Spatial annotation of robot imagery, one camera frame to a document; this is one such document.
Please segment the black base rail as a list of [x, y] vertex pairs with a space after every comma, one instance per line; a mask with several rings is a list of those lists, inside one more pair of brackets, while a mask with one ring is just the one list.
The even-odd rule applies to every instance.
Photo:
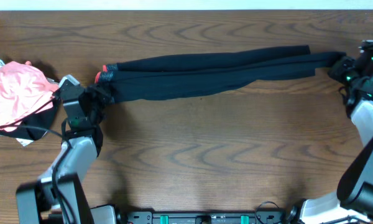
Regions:
[[276, 224], [283, 223], [281, 208], [263, 208], [253, 212], [120, 212], [112, 205], [91, 209], [95, 223], [113, 224]]

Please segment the pink crumpled garment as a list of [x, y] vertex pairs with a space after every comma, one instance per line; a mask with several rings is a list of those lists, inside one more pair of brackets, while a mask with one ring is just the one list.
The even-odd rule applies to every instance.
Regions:
[[53, 94], [58, 85], [44, 73], [26, 63], [9, 62], [0, 68], [0, 130], [14, 131], [14, 124], [33, 112], [53, 108]]

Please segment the black folded garment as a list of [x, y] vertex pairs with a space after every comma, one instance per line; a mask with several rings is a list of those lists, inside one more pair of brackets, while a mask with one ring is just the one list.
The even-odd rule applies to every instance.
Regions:
[[[43, 112], [32, 114], [30, 116], [25, 117], [22, 120], [21, 125], [37, 126], [37, 127], [49, 129], [55, 119], [55, 115], [57, 113], [59, 103], [60, 103], [59, 100], [54, 100], [52, 108], [45, 110]], [[30, 128], [17, 128], [11, 132], [0, 130], [1, 136], [33, 140], [33, 141], [39, 140], [40, 138], [43, 137], [44, 134], [45, 134], [44, 131], [39, 131], [36, 129], [30, 129]]]

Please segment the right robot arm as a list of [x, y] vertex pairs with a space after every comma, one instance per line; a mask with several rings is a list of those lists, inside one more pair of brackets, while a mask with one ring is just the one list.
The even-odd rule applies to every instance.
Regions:
[[342, 83], [348, 118], [364, 146], [336, 191], [292, 207], [285, 223], [373, 223], [373, 40], [363, 40], [358, 58], [343, 57], [329, 70]]

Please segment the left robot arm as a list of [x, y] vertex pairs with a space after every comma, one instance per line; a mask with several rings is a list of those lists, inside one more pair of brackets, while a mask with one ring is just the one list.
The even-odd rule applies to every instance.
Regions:
[[20, 223], [93, 223], [81, 181], [99, 156], [103, 110], [113, 103], [107, 86], [64, 84], [59, 98], [67, 113], [59, 136], [61, 151], [43, 177], [16, 191]]

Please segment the black leggings red waistband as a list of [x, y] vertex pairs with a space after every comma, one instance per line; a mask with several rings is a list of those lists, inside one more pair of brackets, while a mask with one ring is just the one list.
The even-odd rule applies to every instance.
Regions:
[[108, 86], [116, 103], [207, 96], [242, 88], [254, 81], [315, 76], [344, 52], [313, 54], [307, 45], [243, 52], [181, 54], [106, 64], [95, 82]]

